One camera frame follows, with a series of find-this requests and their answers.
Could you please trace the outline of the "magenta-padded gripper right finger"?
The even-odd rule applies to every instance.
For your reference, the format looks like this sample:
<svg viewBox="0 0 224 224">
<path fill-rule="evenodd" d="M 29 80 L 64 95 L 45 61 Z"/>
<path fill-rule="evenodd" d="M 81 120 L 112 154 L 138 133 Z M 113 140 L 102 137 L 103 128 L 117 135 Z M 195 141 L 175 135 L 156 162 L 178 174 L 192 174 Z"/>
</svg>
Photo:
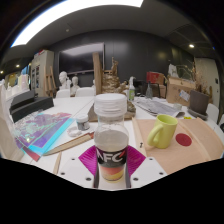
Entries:
<svg viewBox="0 0 224 224">
<path fill-rule="evenodd" d="M 127 188 L 140 188 L 166 175 L 154 157 L 146 157 L 132 146 L 127 148 L 125 168 Z"/>
</svg>

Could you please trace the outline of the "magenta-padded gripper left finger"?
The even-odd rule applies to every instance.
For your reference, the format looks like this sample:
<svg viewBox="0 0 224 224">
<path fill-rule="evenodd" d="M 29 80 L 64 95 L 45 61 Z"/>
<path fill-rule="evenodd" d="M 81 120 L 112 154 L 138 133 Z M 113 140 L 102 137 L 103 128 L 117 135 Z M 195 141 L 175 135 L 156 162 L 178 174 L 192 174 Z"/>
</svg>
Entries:
<svg viewBox="0 0 224 224">
<path fill-rule="evenodd" d="M 59 170 L 58 176 L 84 188 L 99 186 L 99 169 L 94 146 L 79 157 L 71 157 Z"/>
</svg>

